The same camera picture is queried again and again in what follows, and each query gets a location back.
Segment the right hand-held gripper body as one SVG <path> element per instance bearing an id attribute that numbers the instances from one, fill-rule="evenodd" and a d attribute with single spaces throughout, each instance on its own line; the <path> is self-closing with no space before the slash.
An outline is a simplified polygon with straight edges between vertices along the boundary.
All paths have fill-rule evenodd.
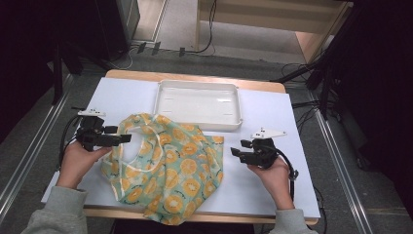
<path id="1" fill-rule="evenodd" d="M 284 158 L 283 153 L 275 147 L 273 138 L 285 135 L 286 132 L 266 130 L 264 128 L 252 134 L 250 147 L 253 149 L 253 152 L 252 159 L 248 163 L 260 169 L 269 169 L 276 159 L 279 157 Z"/>

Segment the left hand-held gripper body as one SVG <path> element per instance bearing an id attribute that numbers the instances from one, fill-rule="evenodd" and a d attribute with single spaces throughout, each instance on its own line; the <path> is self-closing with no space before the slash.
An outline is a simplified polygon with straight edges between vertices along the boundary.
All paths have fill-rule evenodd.
<path id="1" fill-rule="evenodd" d="M 97 146 L 97 140 L 103 133 L 104 120 L 101 119 L 103 113 L 95 110 L 80 110 L 80 127 L 76 132 L 76 139 L 87 151 L 93 151 Z"/>

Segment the white plastic tray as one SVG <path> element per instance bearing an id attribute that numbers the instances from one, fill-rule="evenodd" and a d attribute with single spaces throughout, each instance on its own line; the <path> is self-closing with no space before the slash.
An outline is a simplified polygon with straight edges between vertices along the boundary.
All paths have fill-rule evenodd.
<path id="1" fill-rule="evenodd" d="M 243 122 L 239 88 L 229 83 L 163 80 L 154 112 L 203 131 L 235 131 Z"/>

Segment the orange slice print cloth bag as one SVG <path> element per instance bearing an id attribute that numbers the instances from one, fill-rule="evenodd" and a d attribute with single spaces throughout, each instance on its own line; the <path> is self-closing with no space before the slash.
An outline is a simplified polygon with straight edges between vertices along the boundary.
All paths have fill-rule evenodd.
<path id="1" fill-rule="evenodd" d="M 142 143 L 131 161 L 124 160 L 122 146 L 101 160 L 115 199 L 143 207 L 144 217 L 162 224 L 183 223 L 222 181 L 224 138 L 148 113 L 129 116 L 117 133 L 133 130 L 142 135 Z"/>

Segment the person's right hand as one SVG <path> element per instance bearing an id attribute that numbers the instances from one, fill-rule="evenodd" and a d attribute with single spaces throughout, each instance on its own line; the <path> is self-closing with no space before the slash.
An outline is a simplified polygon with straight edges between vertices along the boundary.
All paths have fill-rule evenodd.
<path id="1" fill-rule="evenodd" d="M 289 167 L 282 159 L 277 159 L 266 170 L 253 165 L 248 165 L 247 167 L 259 176 L 279 211 L 293 210 L 295 208 L 289 194 Z"/>

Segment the person's left hand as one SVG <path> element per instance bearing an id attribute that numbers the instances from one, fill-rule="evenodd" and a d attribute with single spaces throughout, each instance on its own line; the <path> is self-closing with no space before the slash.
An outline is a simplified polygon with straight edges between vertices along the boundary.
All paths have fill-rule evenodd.
<path id="1" fill-rule="evenodd" d="M 65 149 L 60 173 L 56 186 L 76 189 L 83 176 L 105 154 L 112 151 L 111 147 L 101 147 L 96 151 L 87 151 L 75 141 Z"/>

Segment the black cabinet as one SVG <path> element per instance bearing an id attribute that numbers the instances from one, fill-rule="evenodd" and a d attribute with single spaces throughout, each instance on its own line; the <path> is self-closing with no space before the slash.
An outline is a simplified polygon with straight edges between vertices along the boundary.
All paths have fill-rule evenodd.
<path id="1" fill-rule="evenodd" d="M 140 20 L 137 0 L 94 0 L 102 43 L 98 51 L 103 59 L 114 59 L 127 52 Z"/>

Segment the black tripod stand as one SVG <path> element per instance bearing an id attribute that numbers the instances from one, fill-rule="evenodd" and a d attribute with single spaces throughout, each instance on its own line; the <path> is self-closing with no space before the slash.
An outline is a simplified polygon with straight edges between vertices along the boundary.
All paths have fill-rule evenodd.
<path id="1" fill-rule="evenodd" d="M 303 68 L 299 68 L 296 71 L 284 75 L 282 78 L 273 80 L 273 83 L 283 84 L 298 77 L 299 75 L 312 71 L 310 78 L 306 82 L 306 87 L 313 91 L 319 86 L 319 84 L 322 84 L 319 100 L 319 111 L 324 119 L 327 119 L 328 93 L 333 81 L 332 68 L 334 63 L 338 61 L 339 56 L 344 51 L 346 40 L 350 34 L 353 24 L 355 23 L 355 20 L 357 19 L 358 13 L 358 6 L 355 6 L 350 11 L 348 17 L 345 19 L 335 37 L 332 39 L 328 48 L 318 60 L 310 64 L 306 64 Z"/>

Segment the light wooden bench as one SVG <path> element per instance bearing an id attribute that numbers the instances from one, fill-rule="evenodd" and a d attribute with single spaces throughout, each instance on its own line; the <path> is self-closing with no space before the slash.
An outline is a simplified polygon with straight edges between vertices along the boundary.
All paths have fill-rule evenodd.
<path id="1" fill-rule="evenodd" d="M 306 62 L 337 32 L 350 0 L 217 0 L 217 22 L 294 31 Z"/>

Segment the metal floor rail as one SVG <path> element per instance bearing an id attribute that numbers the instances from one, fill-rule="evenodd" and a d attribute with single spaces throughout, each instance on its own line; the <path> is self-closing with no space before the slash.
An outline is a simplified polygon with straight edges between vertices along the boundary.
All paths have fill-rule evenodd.
<path id="1" fill-rule="evenodd" d="M 37 159 L 41 147 L 47 139 L 52 127 L 55 125 L 56 120 L 67 101 L 74 80 L 75 78 L 72 74 L 67 75 L 64 79 L 62 97 L 55 105 L 49 108 L 40 128 L 26 148 L 17 168 L 14 170 L 3 192 L 0 194 L 0 224 L 3 222 L 10 207 L 14 203 L 24 180 Z"/>
<path id="2" fill-rule="evenodd" d="M 362 204 L 353 180 L 342 158 L 341 151 L 337 145 L 328 121 L 321 114 L 320 109 L 316 110 L 319 128 L 329 151 L 338 179 L 343 188 L 347 203 L 355 220 L 359 234 L 373 234 L 372 227 L 368 220 L 366 210 Z"/>

